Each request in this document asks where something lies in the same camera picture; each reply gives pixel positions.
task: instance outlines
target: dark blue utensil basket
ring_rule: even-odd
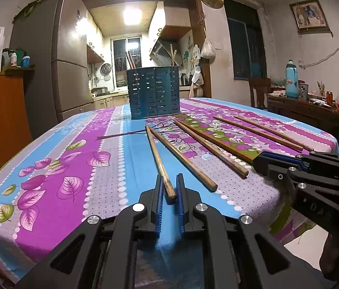
[[[127,70],[127,81],[132,119],[180,112],[178,66]]]

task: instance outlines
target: refrigerator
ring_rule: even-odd
[[[94,110],[88,86],[81,0],[42,0],[14,21],[10,48],[24,49],[35,65],[24,78],[26,112],[35,139],[64,119]]]

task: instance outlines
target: picture frame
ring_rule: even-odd
[[[289,6],[299,34],[331,33],[319,0],[305,0]]]

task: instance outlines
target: tablecloth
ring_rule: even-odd
[[[286,242],[310,228],[290,208],[278,183],[254,169],[241,179],[207,149],[174,125],[175,117],[246,153],[263,149],[295,156],[298,152],[213,119],[245,116],[300,140],[317,151],[338,152],[336,139],[306,124],[219,100],[182,99],[181,114],[131,120],[129,105],[75,115],[29,144],[0,170],[0,268],[17,282],[89,215],[117,215],[154,187],[157,168],[145,122],[160,131],[217,184],[209,192],[160,142],[157,148],[173,184],[183,173],[186,187],[222,214],[250,214]],[[139,244],[136,286],[202,288],[201,246],[181,239],[176,206],[164,201],[159,240]]]

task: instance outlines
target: metal bolt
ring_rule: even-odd
[[[246,225],[249,225],[253,222],[253,219],[251,216],[249,215],[244,215],[240,218],[240,221],[243,223],[243,224],[246,224]]]
[[[196,209],[200,212],[204,212],[208,209],[208,206],[204,203],[199,203],[196,205]]]
[[[91,215],[87,218],[87,222],[91,225],[97,224],[99,222],[100,218],[97,215]]]
[[[145,208],[144,204],[141,204],[141,203],[136,203],[132,206],[132,209],[135,212],[141,212],[144,208]]]

